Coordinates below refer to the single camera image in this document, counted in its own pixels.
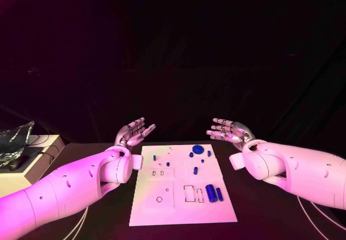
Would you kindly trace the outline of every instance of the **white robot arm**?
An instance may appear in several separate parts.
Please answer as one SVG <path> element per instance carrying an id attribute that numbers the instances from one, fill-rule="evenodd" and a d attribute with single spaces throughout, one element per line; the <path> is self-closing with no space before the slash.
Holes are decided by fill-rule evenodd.
<path id="1" fill-rule="evenodd" d="M 103 152 L 59 167 L 30 187 L 0 198 L 0 239 L 14 240 L 43 224 L 82 211 L 123 184 L 142 156 L 131 148 L 154 130 L 144 118 L 125 125 L 115 145 Z"/>
<path id="2" fill-rule="evenodd" d="M 346 161 L 322 151 L 256 140 L 239 123 L 219 118 L 206 134 L 240 150 L 229 156 L 234 170 L 246 168 L 258 180 L 305 200 L 346 210 Z"/>

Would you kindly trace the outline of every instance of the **silver crumpled object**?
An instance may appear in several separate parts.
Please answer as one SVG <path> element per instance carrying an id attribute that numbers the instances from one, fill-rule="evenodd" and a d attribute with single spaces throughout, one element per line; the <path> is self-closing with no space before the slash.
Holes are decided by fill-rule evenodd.
<path id="1" fill-rule="evenodd" d="M 28 143 L 34 122 L 0 132 L 0 167 L 14 161 Z"/>

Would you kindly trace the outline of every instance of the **dark table surface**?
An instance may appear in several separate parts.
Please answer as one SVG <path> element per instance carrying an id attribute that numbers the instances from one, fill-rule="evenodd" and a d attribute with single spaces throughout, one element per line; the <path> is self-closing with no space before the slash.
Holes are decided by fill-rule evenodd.
<path id="1" fill-rule="evenodd" d="M 227 142 L 142 142 L 132 148 L 131 153 L 141 154 L 141 147 L 147 145 L 183 144 L 211 144 L 237 222 L 128 226 L 136 183 L 136 171 L 134 170 L 128 182 L 121 184 L 89 206 L 76 240 L 324 239 L 307 219 L 296 197 L 276 186 L 256 180 L 246 169 L 233 170 L 229 155 L 237 150 Z M 110 143 L 67 144 L 44 175 L 61 165 L 102 152 L 110 145 Z M 325 220 L 308 201 L 301 199 L 301 203 L 328 240 L 346 239 L 346 231 Z M 44 224 L 21 240 L 61 240 L 73 229 L 82 214 L 83 211 Z"/>

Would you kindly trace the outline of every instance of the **shape sorting board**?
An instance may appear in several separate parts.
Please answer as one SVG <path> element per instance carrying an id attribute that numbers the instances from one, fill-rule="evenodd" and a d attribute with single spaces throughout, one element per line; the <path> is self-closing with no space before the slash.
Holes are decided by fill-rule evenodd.
<path id="1" fill-rule="evenodd" d="M 237 221 L 211 145 L 203 144 L 203 153 L 188 157 L 193 146 L 142 146 L 129 226 Z M 223 201 L 209 202 L 209 184 L 214 192 L 220 189 Z"/>

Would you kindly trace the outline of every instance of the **blue object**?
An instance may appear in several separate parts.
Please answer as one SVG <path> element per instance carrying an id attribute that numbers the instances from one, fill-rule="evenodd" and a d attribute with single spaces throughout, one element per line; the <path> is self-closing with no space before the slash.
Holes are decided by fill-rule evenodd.
<path id="1" fill-rule="evenodd" d="M 214 193 L 214 186 L 211 184 L 204 186 L 209 202 L 214 203 L 217 201 L 216 193 Z"/>
<path id="2" fill-rule="evenodd" d="M 194 145 L 191 147 L 191 151 L 193 151 L 194 154 L 201 154 L 204 152 L 204 149 L 200 145 Z"/>
<path id="3" fill-rule="evenodd" d="M 221 202 L 223 198 L 221 198 L 221 191 L 220 189 L 216 187 L 216 193 L 217 193 L 217 200 Z"/>

